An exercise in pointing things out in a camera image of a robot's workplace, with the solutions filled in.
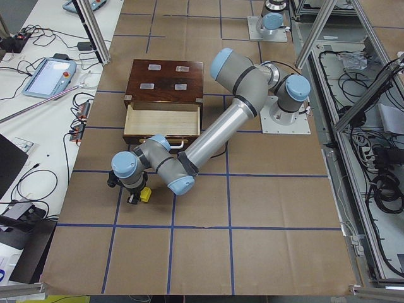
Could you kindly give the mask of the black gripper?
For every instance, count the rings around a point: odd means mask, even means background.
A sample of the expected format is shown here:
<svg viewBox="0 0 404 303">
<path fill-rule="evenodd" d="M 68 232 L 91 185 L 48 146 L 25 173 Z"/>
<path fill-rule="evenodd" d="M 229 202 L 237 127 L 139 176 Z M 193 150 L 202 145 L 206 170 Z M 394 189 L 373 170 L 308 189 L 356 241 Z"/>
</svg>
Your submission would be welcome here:
<svg viewBox="0 0 404 303">
<path fill-rule="evenodd" d="M 127 199 L 127 203 L 135 205 L 141 202 L 140 191 L 146 187 L 146 181 L 140 180 L 137 183 L 125 184 L 123 186 L 130 192 L 130 196 Z"/>
</svg>

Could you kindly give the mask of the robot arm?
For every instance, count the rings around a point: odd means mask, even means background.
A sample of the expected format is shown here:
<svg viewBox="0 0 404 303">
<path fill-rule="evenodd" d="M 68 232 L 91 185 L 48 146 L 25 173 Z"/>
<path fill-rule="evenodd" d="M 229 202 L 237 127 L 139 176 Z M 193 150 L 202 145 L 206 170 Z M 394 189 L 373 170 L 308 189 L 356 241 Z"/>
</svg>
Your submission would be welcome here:
<svg viewBox="0 0 404 303">
<path fill-rule="evenodd" d="M 283 11 L 286 7 L 286 0 L 264 1 L 261 16 L 256 24 L 256 30 L 261 35 L 269 35 L 280 29 L 283 25 Z"/>
<path fill-rule="evenodd" d="M 196 61 L 135 59 L 124 96 L 123 139 L 131 151 L 113 156 L 108 185 L 129 191 L 135 204 L 154 170 L 176 195 L 187 193 L 200 168 L 231 136 L 263 109 L 269 95 L 276 123 L 289 125 L 311 91 L 302 75 L 278 64 L 254 64 L 230 48 L 214 58 L 211 77 L 232 96 L 232 103 L 207 128 L 203 118 L 203 64 Z"/>
</svg>

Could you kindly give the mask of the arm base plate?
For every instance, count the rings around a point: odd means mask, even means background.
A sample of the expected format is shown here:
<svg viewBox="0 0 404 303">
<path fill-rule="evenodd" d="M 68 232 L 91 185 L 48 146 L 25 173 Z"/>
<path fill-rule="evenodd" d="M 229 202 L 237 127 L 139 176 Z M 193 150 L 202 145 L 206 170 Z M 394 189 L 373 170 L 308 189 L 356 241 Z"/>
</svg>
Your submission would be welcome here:
<svg viewBox="0 0 404 303">
<path fill-rule="evenodd" d="M 297 112 L 284 112 L 278 106 L 278 98 L 269 96 L 260 112 L 261 130 L 263 134 L 302 134 L 310 135 L 311 130 L 304 104 Z"/>
<path fill-rule="evenodd" d="M 269 13 L 263 17 L 248 16 L 247 25 L 250 41 L 287 42 L 283 15 L 280 13 Z"/>
</svg>

